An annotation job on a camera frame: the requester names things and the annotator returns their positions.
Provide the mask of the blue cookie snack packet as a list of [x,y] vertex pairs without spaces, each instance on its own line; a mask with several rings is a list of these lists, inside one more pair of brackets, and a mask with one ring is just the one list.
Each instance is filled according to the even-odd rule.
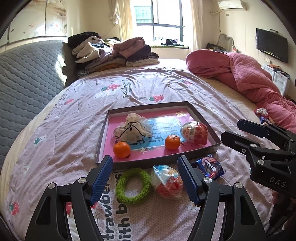
[[209,177],[213,180],[216,180],[225,174],[221,164],[212,154],[208,154],[207,156],[194,161],[192,166],[199,169],[205,177]]

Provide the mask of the orange mandarin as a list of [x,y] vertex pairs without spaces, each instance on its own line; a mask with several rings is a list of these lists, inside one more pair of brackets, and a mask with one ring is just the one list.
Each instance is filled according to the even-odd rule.
[[113,152],[117,158],[124,159],[130,155],[131,149],[128,143],[118,142],[114,145]]
[[178,135],[169,135],[165,139],[165,148],[168,150],[176,150],[181,145],[181,139]]

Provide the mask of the red white egg toy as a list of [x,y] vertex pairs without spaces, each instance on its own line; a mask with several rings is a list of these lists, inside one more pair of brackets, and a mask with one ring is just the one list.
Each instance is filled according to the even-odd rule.
[[163,198],[179,199],[182,197],[182,178],[178,171],[170,166],[154,165],[150,182],[153,189]]

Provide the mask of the small doll toy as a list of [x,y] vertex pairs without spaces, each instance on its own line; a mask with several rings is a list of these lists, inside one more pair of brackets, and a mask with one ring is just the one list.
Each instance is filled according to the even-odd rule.
[[257,108],[255,109],[254,113],[259,118],[262,125],[274,123],[273,119],[269,116],[265,108]]

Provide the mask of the white drawer cabinet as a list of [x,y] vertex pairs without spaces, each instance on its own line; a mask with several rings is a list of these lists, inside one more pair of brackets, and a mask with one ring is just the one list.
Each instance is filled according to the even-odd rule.
[[271,80],[278,87],[281,95],[285,96],[290,85],[290,76],[275,66],[264,64],[262,68],[271,75]]

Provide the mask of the pink quilted blanket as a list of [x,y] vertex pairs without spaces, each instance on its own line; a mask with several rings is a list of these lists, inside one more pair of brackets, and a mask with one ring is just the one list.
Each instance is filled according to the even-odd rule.
[[202,49],[188,54],[186,65],[193,74],[214,78],[265,108],[275,124],[295,133],[295,104],[280,94],[271,75],[254,58]]

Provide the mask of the grey shallow box pink inside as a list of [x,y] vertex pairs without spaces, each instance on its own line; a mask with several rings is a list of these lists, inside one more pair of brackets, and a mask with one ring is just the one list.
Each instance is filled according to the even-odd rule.
[[[118,142],[113,131],[130,113],[137,113],[147,118],[152,127],[152,137],[142,138],[130,144],[130,156],[119,159],[113,152]],[[208,129],[208,139],[205,145],[195,145],[181,138],[178,149],[170,151],[165,148],[165,139],[169,135],[181,135],[181,127],[189,121],[203,123]],[[104,156],[113,159],[114,170],[124,170],[134,167],[151,168],[154,165],[170,165],[177,161],[180,155],[189,160],[213,154],[221,144],[220,138],[208,124],[206,119],[189,102],[168,102],[148,105],[131,106],[127,108],[111,109],[107,112],[99,136],[95,162],[100,164]]]

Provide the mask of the white air conditioner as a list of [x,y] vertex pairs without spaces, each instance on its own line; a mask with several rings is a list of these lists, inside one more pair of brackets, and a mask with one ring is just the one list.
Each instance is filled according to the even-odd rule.
[[227,10],[227,9],[247,10],[246,3],[241,0],[219,1],[218,7],[220,10]]

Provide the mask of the grey quilted headboard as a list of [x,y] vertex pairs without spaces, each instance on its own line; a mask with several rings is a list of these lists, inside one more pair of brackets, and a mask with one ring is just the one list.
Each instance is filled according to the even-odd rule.
[[1,53],[1,163],[24,127],[76,80],[72,49],[61,40]]

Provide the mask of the pile of folded clothes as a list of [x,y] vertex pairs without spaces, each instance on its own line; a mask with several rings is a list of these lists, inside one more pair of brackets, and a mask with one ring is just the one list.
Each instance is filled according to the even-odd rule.
[[84,32],[68,38],[68,46],[76,58],[77,77],[93,72],[159,64],[159,56],[142,37],[103,39],[96,32]]

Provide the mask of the black wall television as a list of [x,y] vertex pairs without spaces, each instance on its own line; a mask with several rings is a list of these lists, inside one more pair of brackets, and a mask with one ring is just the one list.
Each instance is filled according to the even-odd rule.
[[262,53],[288,63],[287,38],[272,31],[256,28],[256,48]]

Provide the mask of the white drawstring pouch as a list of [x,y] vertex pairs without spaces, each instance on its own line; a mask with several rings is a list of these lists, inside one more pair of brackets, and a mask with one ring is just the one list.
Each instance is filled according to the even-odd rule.
[[125,122],[114,129],[114,135],[122,142],[136,143],[143,138],[152,137],[152,126],[144,116],[129,113]]

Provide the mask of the window with dark frame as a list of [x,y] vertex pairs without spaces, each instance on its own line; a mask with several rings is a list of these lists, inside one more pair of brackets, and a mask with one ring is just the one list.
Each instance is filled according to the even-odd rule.
[[184,42],[182,1],[132,1],[132,16],[134,33],[145,41],[160,45],[167,39]]

